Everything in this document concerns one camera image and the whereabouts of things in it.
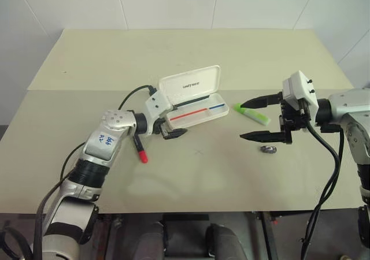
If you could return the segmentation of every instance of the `white wall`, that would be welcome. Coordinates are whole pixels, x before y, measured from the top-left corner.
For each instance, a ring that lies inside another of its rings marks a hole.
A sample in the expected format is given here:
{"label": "white wall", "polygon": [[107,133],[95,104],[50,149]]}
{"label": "white wall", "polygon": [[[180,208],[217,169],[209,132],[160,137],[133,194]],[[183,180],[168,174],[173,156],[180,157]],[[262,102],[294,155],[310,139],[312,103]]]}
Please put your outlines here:
{"label": "white wall", "polygon": [[363,87],[369,8],[369,0],[0,0],[0,124],[10,123],[63,28],[313,28]]}

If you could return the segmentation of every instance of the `table surface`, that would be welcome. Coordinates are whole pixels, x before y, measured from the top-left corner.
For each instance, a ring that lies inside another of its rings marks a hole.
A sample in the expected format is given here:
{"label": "table surface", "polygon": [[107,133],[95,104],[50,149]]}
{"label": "table surface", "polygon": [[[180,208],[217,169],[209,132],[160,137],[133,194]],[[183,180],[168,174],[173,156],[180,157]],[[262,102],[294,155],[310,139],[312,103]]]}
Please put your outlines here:
{"label": "table surface", "polygon": [[[34,213],[66,155],[131,89],[214,64],[221,66],[219,93],[229,105],[277,93],[298,69],[320,97],[352,87],[308,30],[65,30],[0,142],[0,212]],[[127,109],[140,111],[146,98],[135,94]],[[294,132],[293,145],[276,144],[274,155],[239,138],[278,131],[279,111],[261,109],[272,119],[268,127],[231,110],[178,139],[143,138],[146,165],[128,139],[106,178],[101,212],[312,209],[334,162],[309,133]],[[338,149],[337,135],[324,137]],[[337,188],[324,208],[362,204],[359,185],[346,144]]]}

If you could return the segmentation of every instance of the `green highlighter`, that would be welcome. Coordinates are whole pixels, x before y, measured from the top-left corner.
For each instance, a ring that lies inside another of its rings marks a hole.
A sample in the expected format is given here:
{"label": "green highlighter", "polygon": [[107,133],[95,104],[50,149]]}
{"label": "green highlighter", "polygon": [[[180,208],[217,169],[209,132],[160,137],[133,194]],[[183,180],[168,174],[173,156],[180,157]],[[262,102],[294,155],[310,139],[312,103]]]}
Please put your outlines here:
{"label": "green highlighter", "polygon": [[249,109],[249,108],[242,108],[241,107],[242,104],[240,103],[237,103],[234,105],[234,110],[237,111],[237,112],[240,112],[240,114],[243,114],[244,116],[247,116],[249,118],[251,118],[252,120],[264,125],[264,126],[267,126],[271,119],[268,118],[267,116],[253,110],[253,109]]}

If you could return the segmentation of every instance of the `robotic arm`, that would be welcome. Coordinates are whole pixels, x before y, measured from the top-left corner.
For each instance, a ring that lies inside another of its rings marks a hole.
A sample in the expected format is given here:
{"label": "robotic arm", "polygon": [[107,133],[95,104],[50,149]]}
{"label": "robotic arm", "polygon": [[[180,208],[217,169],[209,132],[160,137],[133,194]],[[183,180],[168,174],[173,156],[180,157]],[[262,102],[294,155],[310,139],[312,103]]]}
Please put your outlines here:
{"label": "robotic arm", "polygon": [[245,102],[242,107],[261,108],[280,104],[280,132],[256,131],[241,135],[256,142],[292,143],[291,131],[306,128],[306,123],[320,126],[322,132],[337,132],[340,126],[347,136],[350,151],[361,179],[360,192],[365,206],[358,210],[358,227],[364,246],[370,247],[370,89],[354,89],[316,99],[312,80],[302,72],[283,83],[283,91]]}
{"label": "robotic arm", "polygon": [[79,259],[79,245],[89,241],[98,216],[99,208],[94,202],[99,199],[121,143],[135,133],[149,136],[153,130],[162,131],[165,139],[185,133],[180,130],[171,136],[158,122],[171,109],[167,97],[157,91],[145,102],[143,113],[109,110],[102,116],[46,214],[43,259]]}

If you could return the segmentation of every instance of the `blue stripe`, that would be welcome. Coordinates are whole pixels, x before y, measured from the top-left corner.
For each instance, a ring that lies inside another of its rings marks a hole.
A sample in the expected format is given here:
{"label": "blue stripe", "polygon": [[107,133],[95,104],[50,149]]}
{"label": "blue stripe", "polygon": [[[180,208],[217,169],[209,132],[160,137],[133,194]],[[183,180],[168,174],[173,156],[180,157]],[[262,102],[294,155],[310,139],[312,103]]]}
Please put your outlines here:
{"label": "blue stripe", "polygon": [[212,109],[214,109],[214,108],[218,108],[218,107],[222,107],[222,106],[224,106],[225,105],[225,103],[223,103],[223,104],[219,104],[219,105],[216,105],[216,106],[212,106],[212,107],[210,107],[210,108],[208,108],[209,110],[212,110]]}

